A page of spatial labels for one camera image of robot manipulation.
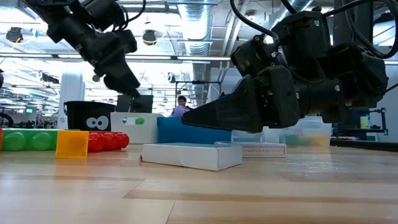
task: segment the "yellow transparent block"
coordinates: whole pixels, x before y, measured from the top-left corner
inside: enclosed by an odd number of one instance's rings
[[[55,157],[86,158],[88,148],[88,131],[59,131]]]

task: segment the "wooden table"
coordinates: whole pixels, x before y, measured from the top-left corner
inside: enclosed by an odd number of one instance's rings
[[[0,152],[0,223],[398,223],[393,152],[298,147],[212,172],[143,163],[140,148]]]

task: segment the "black container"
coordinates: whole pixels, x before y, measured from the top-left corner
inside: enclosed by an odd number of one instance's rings
[[[68,129],[81,131],[110,131],[111,112],[116,106],[90,101],[69,101],[63,104],[68,116]]]

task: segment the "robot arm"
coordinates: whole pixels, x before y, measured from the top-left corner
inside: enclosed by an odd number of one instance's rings
[[[105,85],[120,93],[139,96],[139,82],[128,67],[125,54],[137,50],[130,30],[98,32],[111,25],[127,27],[124,11],[116,0],[23,0],[49,25],[55,42],[65,39],[104,77]]]
[[[319,7],[292,11],[271,31],[244,18],[230,0],[237,17],[263,34],[232,53],[232,62],[243,77],[232,93],[186,112],[183,123],[258,133],[263,126],[293,126],[306,114],[321,113],[324,122],[338,123],[351,107],[376,107],[388,80],[381,58],[396,54],[398,44],[388,54],[377,52],[369,43],[332,47],[326,22],[326,16],[369,1],[358,0],[328,14]],[[289,3],[282,2],[289,9]],[[385,2],[395,16],[398,4]],[[265,34],[273,37],[274,44],[264,43]]]

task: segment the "blue container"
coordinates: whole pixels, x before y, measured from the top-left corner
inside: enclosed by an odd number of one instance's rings
[[[214,144],[231,141],[231,131],[184,125],[181,118],[157,118],[157,130],[158,143]]]

